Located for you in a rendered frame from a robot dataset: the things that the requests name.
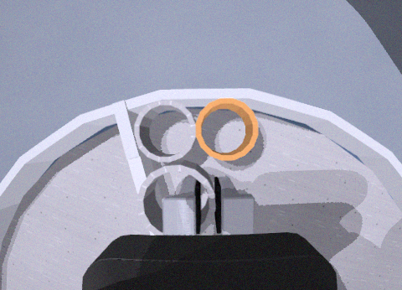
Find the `bronze bushing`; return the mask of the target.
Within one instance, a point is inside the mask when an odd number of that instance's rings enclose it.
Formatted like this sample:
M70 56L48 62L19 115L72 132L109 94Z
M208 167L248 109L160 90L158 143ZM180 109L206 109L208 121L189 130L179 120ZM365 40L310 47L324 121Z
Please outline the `bronze bushing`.
M245 124L245 138L240 146L229 153L218 153L209 148L202 137L202 125L204 119L213 111L218 109L229 109L236 112ZM256 138L258 137L258 121L255 118L254 112L242 101L234 98L219 98L216 101L210 102L198 116L196 122L196 137L200 147L211 157L219 160L236 160L245 156L255 145Z

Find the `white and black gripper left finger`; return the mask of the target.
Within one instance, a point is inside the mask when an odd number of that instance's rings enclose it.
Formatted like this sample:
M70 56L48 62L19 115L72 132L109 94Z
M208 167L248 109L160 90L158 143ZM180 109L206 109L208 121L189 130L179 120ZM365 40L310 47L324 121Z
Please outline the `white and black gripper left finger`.
M164 236L196 236L201 226L201 183L187 177L178 194L166 194L162 199Z

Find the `grey metal ring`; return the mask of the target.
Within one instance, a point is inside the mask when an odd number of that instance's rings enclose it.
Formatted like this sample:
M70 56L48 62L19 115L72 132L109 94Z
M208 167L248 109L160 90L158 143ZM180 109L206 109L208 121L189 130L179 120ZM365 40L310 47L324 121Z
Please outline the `grey metal ring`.
M182 172L194 176L205 188L208 199L206 205L201 209L200 234L209 227L216 211L214 185L208 173L197 163L187 160L172 161L158 168L148 175L141 184L137 196L138 214L145 227L156 236L163 236L162 209L160 208L155 195L157 179L164 173Z
M150 135L152 120L165 111L178 111L184 114L191 126L190 138L187 146L176 154L166 154L158 151L153 145ZM148 104L138 115L134 125L134 138L138 148L148 157L158 162L172 162L182 158L194 146L196 138L196 124L192 114L182 105L172 100L159 100Z

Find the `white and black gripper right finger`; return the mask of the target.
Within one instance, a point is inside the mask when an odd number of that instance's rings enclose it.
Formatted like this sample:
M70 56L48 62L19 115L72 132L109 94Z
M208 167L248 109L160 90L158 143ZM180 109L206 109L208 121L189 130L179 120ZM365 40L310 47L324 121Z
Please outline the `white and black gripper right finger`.
M229 177L214 177L217 234L255 234L255 198L239 194Z

